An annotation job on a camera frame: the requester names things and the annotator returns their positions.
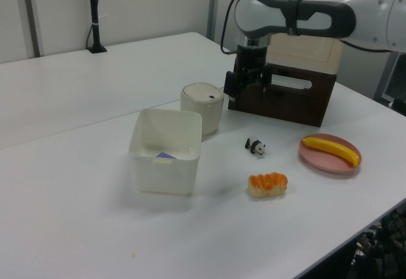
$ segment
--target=brown wooden box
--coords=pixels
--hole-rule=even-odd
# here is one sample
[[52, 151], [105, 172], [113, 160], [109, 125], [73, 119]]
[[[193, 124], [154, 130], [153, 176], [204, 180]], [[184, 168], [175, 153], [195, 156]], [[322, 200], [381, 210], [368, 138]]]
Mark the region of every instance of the brown wooden box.
[[261, 86], [246, 87], [228, 108], [276, 119], [320, 127], [337, 75], [299, 68], [272, 66], [272, 74], [311, 81], [309, 89], [294, 89], [270, 84], [261, 94]]

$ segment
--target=purple object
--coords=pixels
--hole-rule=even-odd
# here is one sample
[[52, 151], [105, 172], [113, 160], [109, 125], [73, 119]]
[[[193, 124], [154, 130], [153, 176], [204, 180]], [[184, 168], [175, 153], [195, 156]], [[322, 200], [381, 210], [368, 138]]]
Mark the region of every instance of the purple object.
[[169, 155], [169, 154], [167, 154], [165, 152], [161, 152], [156, 157], [163, 157], [165, 159], [176, 159], [176, 157], [173, 157], [172, 155]]

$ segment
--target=white tabletop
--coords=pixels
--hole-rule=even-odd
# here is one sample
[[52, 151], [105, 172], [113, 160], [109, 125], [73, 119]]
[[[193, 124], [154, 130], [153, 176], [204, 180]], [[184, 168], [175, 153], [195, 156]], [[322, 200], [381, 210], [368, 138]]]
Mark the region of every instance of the white tabletop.
[[234, 55], [187, 33], [0, 65], [0, 148], [177, 100], [183, 86], [223, 86]]
[[[0, 150], [3, 277], [293, 278], [406, 198], [406, 118], [339, 84], [321, 128], [225, 103], [191, 197], [134, 192], [127, 151], [137, 116]], [[304, 163], [299, 141], [315, 132], [352, 142], [359, 170], [336, 176]], [[251, 135], [266, 157], [244, 148]], [[273, 171], [288, 177], [286, 194], [251, 198], [248, 176]]]

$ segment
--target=cup lid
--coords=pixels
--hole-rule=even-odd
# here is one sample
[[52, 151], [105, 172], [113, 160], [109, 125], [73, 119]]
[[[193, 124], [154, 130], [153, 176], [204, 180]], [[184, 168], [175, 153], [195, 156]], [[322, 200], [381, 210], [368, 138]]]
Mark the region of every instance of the cup lid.
[[198, 82], [183, 88], [186, 95], [199, 101], [215, 100], [223, 97], [223, 92], [212, 84]]

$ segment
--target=black stand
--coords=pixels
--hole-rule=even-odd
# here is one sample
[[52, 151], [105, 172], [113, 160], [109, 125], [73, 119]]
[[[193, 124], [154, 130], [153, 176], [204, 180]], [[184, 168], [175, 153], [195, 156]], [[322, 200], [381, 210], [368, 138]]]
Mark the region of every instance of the black stand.
[[106, 48], [100, 43], [99, 17], [97, 12], [98, 0], [90, 0], [91, 23], [93, 31], [93, 46], [88, 48], [92, 54], [107, 52]]

